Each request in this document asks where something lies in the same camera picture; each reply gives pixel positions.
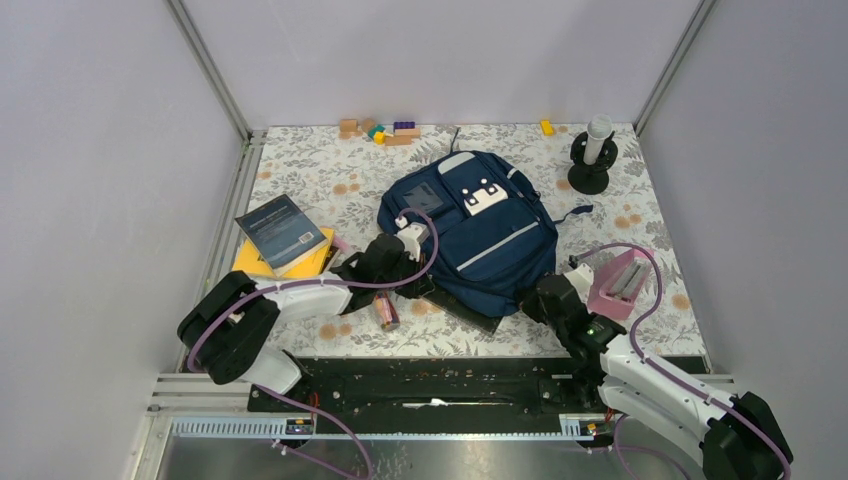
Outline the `black notebook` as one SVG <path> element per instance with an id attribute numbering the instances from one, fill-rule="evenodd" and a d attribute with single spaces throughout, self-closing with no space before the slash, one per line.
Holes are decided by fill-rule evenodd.
<path id="1" fill-rule="evenodd" d="M 424 295 L 423 298 L 449 315 L 487 335 L 494 335 L 503 320 L 502 316 L 490 317 L 471 309 L 454 295 L 440 288 L 434 289 Z"/>

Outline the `navy blue student backpack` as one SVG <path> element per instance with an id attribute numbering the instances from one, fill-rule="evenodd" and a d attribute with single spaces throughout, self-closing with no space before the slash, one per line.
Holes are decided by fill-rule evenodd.
<path id="1" fill-rule="evenodd" d="M 494 153 L 453 152 L 397 180 L 383 194 L 377 222 L 425 214 L 437 230 L 422 246 L 436 259 L 433 282 L 487 317 L 516 313 L 519 297 L 556 268 L 557 221 L 517 168 Z"/>

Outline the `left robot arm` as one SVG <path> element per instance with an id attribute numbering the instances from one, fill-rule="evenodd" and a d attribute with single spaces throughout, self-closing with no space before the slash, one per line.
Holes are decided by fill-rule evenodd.
<path id="1" fill-rule="evenodd" d="M 380 291 L 418 294 L 427 282 L 421 243 L 379 235 L 363 252 L 328 273 L 259 287 L 237 270 L 224 276 L 177 329 L 186 367 L 217 385 L 244 381 L 271 391 L 288 411 L 309 401 L 310 385 L 293 358 L 267 346 L 280 321 L 342 316 L 369 306 Z"/>

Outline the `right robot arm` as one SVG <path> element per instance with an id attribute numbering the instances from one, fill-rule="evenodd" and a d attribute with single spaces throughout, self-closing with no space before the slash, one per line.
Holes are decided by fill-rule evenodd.
<path id="1" fill-rule="evenodd" d="M 518 296 L 520 310 L 551 328 L 577 365 L 583 410 L 626 414 L 685 451 L 708 479 L 787 479 L 793 454 L 770 405 L 704 383 L 640 352 L 618 322 L 590 311 L 578 271 L 547 275 Z"/>

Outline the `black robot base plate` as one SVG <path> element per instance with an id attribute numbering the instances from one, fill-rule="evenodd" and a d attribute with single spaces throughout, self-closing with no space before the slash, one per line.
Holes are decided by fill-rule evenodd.
<path id="1" fill-rule="evenodd" d="M 556 434 L 562 416 L 606 420 L 567 357 L 304 358 L 288 398 L 356 434 Z"/>

